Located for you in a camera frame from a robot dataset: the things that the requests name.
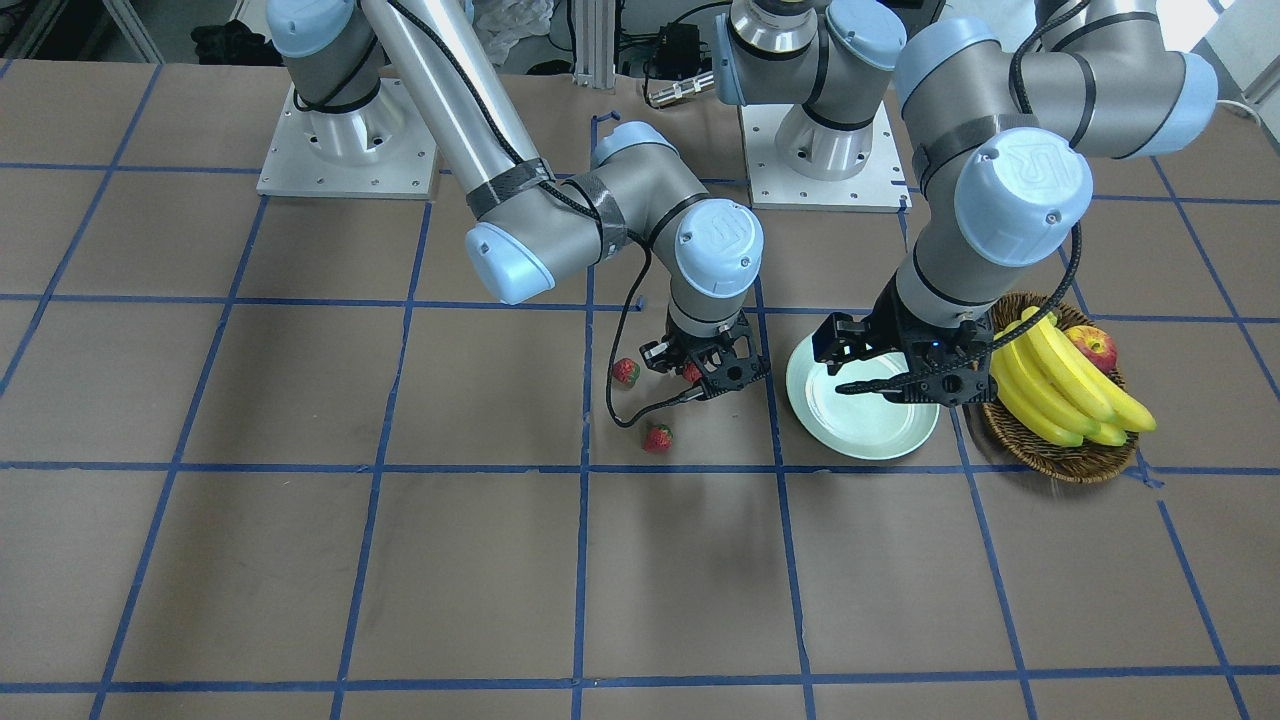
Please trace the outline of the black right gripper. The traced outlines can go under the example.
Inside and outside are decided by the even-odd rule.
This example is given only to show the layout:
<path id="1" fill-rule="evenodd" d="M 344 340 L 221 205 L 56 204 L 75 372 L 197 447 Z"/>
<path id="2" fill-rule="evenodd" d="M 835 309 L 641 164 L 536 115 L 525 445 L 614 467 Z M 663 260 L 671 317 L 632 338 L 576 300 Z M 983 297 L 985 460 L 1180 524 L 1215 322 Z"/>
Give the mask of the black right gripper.
<path id="1" fill-rule="evenodd" d="M 667 332 L 659 340 L 640 347 L 645 366 L 658 373 L 682 375 L 694 369 L 698 375 L 677 401 L 709 400 L 744 389 L 771 373 L 769 360 L 760 354 L 745 313 L 737 315 L 709 337 L 698 337 L 667 320 Z"/>

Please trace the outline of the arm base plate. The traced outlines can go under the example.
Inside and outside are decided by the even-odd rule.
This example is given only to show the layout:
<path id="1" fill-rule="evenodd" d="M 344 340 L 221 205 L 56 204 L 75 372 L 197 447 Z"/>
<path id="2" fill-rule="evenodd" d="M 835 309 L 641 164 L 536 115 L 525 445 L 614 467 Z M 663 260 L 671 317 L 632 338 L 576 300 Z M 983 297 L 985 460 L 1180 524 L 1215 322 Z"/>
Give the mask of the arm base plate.
<path id="1" fill-rule="evenodd" d="M 346 114 L 301 111 L 288 91 L 256 184 L 282 197 L 428 200 L 436 143 L 399 79 Z"/>
<path id="2" fill-rule="evenodd" d="M 869 126 L 818 126 L 803 106 L 740 109 L 751 205 L 773 210 L 908 211 L 906 177 L 884 105 Z"/>

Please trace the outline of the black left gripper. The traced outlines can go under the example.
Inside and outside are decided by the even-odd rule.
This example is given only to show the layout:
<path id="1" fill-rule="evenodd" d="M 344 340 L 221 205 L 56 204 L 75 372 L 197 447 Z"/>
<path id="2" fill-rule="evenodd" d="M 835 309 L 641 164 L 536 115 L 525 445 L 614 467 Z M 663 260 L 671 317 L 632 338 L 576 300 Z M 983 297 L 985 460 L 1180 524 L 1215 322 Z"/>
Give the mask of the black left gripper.
<path id="1" fill-rule="evenodd" d="M 915 316 L 899 297 L 896 281 L 881 292 L 872 313 L 861 320 L 833 313 L 812 336 L 812 356 L 837 375 L 854 361 L 901 352 L 908 369 L 881 380 L 850 380 L 840 395 L 876 392 L 893 404 L 989 404 L 996 400 L 996 379 L 989 374 L 993 323 L 988 311 L 956 325 L 932 325 Z"/>

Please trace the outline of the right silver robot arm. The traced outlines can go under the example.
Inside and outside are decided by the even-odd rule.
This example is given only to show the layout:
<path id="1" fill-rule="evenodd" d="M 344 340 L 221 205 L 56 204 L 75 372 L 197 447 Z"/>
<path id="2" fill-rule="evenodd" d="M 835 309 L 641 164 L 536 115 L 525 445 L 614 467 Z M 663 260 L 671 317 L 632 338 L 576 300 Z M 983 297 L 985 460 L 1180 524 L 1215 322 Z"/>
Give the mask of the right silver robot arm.
<path id="1" fill-rule="evenodd" d="M 681 401 L 763 379 L 742 311 L 764 232 L 710 195 L 644 122 L 600 138 L 588 172 L 558 181 L 457 1 L 270 1 L 271 41 L 316 119 L 357 117 L 389 60 L 475 217 L 468 258 L 486 290 L 521 304 L 635 243 L 669 273 L 664 336 L 641 348 L 659 373 L 696 370 Z"/>

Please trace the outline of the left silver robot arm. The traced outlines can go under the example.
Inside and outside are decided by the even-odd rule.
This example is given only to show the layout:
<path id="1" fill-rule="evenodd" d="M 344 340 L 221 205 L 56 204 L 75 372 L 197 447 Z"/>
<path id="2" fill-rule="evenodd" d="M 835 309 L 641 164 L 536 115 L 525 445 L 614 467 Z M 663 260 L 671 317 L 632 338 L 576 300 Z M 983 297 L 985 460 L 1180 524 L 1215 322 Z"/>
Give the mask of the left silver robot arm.
<path id="1" fill-rule="evenodd" d="M 1015 53 L 978 17 L 909 35 L 878 1 L 735 1 L 717 18 L 719 99 L 790 106 L 776 145 L 804 176 L 852 174 L 886 90 L 899 100 L 931 222 L 873 311 L 831 315 L 812 352 L 831 375 L 893 352 L 908 370 L 840 395 L 992 401 L 989 309 L 1079 242 L 1089 159 L 1175 152 L 1210 123 L 1219 74 L 1166 49 L 1152 1 L 1039 1 L 1036 18 Z"/>

